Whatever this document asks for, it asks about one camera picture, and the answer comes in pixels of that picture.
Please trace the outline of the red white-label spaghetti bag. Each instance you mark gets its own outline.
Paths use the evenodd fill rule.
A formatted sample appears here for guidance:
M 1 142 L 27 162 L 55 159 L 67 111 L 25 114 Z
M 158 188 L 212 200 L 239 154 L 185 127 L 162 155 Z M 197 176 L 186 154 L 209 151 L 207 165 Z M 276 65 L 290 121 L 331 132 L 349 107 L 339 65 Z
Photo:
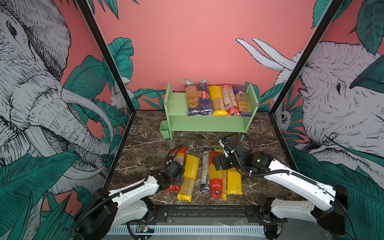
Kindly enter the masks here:
M 171 185 L 165 190 L 166 194 L 177 193 L 183 183 L 184 166 L 186 162 L 186 151 L 184 145 L 179 145 L 167 154 L 167 166 L 170 165 Z

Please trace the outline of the red yellow spaghetti bag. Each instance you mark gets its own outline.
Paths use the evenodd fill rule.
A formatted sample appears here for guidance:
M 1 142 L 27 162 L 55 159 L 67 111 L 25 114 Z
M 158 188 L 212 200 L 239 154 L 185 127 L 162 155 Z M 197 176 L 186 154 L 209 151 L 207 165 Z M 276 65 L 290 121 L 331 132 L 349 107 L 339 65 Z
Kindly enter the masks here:
M 222 200 L 223 193 L 223 172 L 221 169 L 216 170 L 213 160 L 220 153 L 209 152 L 209 177 L 210 177 L 210 190 L 211 198 Z

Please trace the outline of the red spaghetti bag white label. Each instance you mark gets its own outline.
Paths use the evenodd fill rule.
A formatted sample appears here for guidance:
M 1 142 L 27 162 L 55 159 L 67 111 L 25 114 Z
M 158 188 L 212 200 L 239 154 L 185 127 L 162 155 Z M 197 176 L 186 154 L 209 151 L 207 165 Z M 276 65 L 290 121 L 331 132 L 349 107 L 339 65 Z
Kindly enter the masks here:
M 237 100 L 233 90 L 233 85 L 222 85 L 223 100 L 228 112 L 228 116 L 240 116 Z

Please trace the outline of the Ankara spaghetti bag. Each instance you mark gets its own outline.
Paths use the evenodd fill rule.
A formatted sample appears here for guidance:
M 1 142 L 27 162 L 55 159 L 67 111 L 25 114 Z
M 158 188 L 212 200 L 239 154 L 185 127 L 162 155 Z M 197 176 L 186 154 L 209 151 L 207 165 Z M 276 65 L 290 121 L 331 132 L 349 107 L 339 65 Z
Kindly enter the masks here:
M 233 85 L 237 106 L 242 117 L 251 117 L 252 110 L 249 104 L 246 88 L 244 85 Z

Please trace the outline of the blue Barilla spaghetti bag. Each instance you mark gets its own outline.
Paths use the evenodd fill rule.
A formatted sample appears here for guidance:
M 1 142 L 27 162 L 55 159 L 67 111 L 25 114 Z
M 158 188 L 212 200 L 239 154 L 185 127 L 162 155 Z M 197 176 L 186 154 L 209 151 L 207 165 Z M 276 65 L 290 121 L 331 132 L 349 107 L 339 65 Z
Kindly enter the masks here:
M 198 85 L 199 104 L 201 108 L 202 116 L 212 116 L 213 108 L 211 103 L 211 97 L 208 89 L 207 80 L 201 80 Z

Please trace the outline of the yellow Pastatime spaghetti bag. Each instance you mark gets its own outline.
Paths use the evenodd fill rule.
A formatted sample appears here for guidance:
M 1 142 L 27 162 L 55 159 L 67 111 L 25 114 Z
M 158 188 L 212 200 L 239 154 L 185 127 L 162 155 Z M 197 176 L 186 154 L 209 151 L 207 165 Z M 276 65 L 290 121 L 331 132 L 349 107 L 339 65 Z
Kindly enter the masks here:
M 222 87 L 221 86 L 209 86 L 208 89 L 209 89 L 210 96 L 211 96 L 213 115 L 215 117 L 227 116 L 228 112 L 227 112 L 227 109 L 226 109 L 225 103 L 224 103 Z

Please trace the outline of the blue yellow spaghetti bag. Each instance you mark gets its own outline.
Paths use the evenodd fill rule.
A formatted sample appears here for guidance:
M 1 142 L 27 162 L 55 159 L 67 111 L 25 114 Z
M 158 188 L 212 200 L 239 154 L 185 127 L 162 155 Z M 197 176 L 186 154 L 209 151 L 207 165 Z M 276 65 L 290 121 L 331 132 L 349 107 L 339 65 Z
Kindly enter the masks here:
M 198 88 L 189 79 L 184 78 L 186 83 L 185 93 L 187 97 L 188 116 L 196 116 L 201 114 L 201 107 L 199 103 Z

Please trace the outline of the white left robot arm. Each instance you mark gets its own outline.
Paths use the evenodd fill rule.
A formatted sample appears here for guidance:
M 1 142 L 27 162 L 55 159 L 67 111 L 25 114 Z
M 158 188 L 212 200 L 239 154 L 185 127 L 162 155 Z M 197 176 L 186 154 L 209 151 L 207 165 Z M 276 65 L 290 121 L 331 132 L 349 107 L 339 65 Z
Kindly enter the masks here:
M 124 188 L 97 190 L 75 216 L 72 234 L 80 240 L 101 240 L 114 227 L 146 218 L 154 208 L 148 196 L 167 189 L 183 173 L 181 164 L 170 161 Z

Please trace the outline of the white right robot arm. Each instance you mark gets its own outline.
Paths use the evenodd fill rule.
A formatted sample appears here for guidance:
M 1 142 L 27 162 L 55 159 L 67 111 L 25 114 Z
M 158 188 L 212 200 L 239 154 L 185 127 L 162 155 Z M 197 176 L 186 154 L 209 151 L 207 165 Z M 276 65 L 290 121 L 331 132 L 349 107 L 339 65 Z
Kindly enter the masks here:
M 309 221 L 317 223 L 332 234 L 346 234 L 349 195 L 347 188 L 315 181 L 264 152 L 252 153 L 239 141 L 220 139 L 219 143 L 224 153 L 213 159 L 216 170 L 235 168 L 244 176 L 263 177 L 305 198 L 304 201 L 272 199 L 267 210 L 274 217 Z

